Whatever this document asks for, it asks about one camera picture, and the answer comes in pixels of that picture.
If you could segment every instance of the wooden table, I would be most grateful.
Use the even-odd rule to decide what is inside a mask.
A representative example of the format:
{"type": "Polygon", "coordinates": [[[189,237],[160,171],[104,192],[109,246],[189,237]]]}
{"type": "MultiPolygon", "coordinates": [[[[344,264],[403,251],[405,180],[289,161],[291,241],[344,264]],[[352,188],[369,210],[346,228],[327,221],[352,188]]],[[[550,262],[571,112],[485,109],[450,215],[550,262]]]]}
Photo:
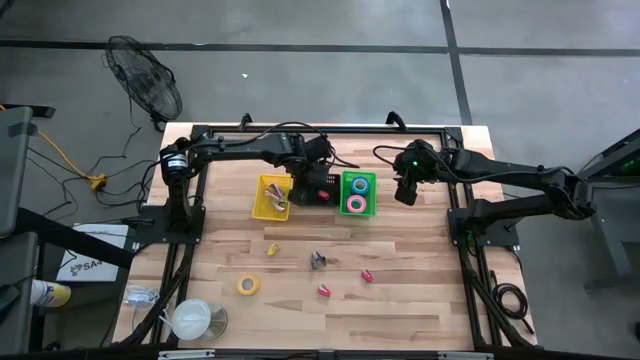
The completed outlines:
{"type": "MultiPolygon", "coordinates": [[[[188,136],[192,125],[168,124],[162,146],[188,136]]],[[[493,158],[487,127],[465,126],[462,132],[467,149],[493,158]]],[[[182,341],[180,347],[472,349],[458,252],[450,244],[445,216],[450,207],[446,184],[420,185],[415,206],[401,204],[393,198],[393,170],[371,152],[376,145],[404,146],[417,137],[431,142],[436,150],[440,147],[439,139],[431,135],[329,135],[341,158],[377,173],[378,210],[372,218],[342,216],[337,208],[292,206],[287,222],[252,219],[259,175],[283,174],[284,169],[261,161],[212,163],[204,197],[203,241],[196,247],[187,298],[223,305],[229,325],[217,340],[182,341]],[[273,257],[266,254],[271,243],[280,246],[273,257]],[[310,270],[314,250],[327,257],[324,270],[310,270]],[[362,269],[375,275],[375,283],[364,283],[362,269]],[[242,296],[236,290],[243,274],[260,279],[254,296],[242,296]],[[330,299],[318,295],[320,284],[331,290],[330,299]]],[[[395,153],[381,152],[390,160],[395,153]]],[[[477,198],[503,199],[498,184],[485,182],[473,188],[477,198]]],[[[166,197],[158,167],[149,203],[164,204],[166,197]]],[[[464,206],[461,189],[459,198],[464,206]]],[[[137,255],[128,285],[159,289],[166,252],[166,245],[157,244],[137,255]]],[[[513,255],[500,248],[486,252],[498,281],[524,291],[513,255]]],[[[486,310],[477,301],[483,334],[489,339],[486,310]]],[[[131,308],[121,307],[114,341],[131,333],[132,315],[131,308]]],[[[143,317],[138,312],[136,323],[143,317]]],[[[521,322],[514,325],[535,342],[521,322]]]]}

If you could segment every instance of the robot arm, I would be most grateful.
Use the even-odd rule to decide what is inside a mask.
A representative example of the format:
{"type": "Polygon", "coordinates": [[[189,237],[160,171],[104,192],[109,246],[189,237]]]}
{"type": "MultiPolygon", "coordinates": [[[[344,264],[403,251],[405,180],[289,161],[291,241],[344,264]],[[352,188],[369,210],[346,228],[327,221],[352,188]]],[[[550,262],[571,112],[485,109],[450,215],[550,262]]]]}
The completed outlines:
{"type": "Polygon", "coordinates": [[[500,162],[465,149],[444,148],[436,152],[431,144],[421,139],[402,149],[392,165],[398,175],[395,198],[407,205],[415,203],[417,184],[423,182],[475,184],[493,181],[544,193],[496,203],[474,200],[469,204],[470,213],[464,224],[473,235],[483,235],[488,226],[501,219],[555,214],[565,219],[582,220],[595,212],[589,184],[566,167],[500,162]]]}
{"type": "Polygon", "coordinates": [[[167,231],[188,232],[191,228],[191,207],[187,200],[189,179],[212,161],[263,160],[274,167],[284,166],[294,178],[289,200],[298,205],[327,205],[339,200],[334,196],[336,183],[327,183],[333,155],[331,143],[321,134],[305,141],[301,134],[274,132],[243,141],[228,141],[222,136],[203,133],[197,138],[179,138],[160,151],[162,179],[168,186],[169,198],[165,204],[167,231]],[[320,199],[318,191],[331,194],[320,199]]]}

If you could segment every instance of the white sign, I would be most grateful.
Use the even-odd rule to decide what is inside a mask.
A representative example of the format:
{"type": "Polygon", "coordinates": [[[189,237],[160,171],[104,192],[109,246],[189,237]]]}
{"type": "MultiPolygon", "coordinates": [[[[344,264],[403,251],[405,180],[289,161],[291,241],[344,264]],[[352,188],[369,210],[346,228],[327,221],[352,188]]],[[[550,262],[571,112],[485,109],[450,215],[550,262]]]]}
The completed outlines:
{"type": "MultiPolygon", "coordinates": [[[[87,233],[106,243],[124,248],[124,242],[127,239],[129,227],[126,225],[108,225],[108,224],[83,224],[73,227],[76,231],[87,233]]],[[[73,259],[71,251],[66,251],[60,265],[69,261],[63,268],[58,271],[56,281],[61,282],[111,282],[115,281],[118,275],[118,267],[107,264],[103,261],[95,260],[90,257],[73,253],[77,259],[73,259]]]]}

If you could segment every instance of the green basket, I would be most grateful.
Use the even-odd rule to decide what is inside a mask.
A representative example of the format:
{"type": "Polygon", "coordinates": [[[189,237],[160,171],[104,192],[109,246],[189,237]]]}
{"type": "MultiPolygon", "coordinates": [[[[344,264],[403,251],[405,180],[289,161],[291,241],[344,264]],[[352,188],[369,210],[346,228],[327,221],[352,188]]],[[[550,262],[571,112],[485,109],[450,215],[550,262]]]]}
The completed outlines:
{"type": "Polygon", "coordinates": [[[348,216],[375,216],[376,215],[376,174],[367,172],[344,171],[340,185],[340,214],[348,216]],[[347,210],[347,199],[351,196],[351,182],[357,177],[363,177],[369,182],[369,192],[364,199],[367,208],[361,213],[352,213],[347,210]]]}

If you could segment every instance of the yellow plastic bin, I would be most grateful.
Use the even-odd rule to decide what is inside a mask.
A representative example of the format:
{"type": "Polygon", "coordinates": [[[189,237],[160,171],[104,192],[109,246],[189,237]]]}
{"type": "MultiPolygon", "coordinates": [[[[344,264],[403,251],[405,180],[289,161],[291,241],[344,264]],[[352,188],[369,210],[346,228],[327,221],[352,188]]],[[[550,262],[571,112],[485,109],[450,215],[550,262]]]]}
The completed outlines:
{"type": "Polygon", "coordinates": [[[284,192],[285,197],[289,196],[289,191],[293,187],[293,179],[289,175],[260,175],[258,179],[258,189],[256,190],[256,200],[253,203],[251,216],[254,219],[287,221],[289,219],[289,208],[291,204],[287,202],[284,211],[278,211],[273,207],[271,198],[264,194],[264,191],[271,184],[275,184],[284,192]]]}

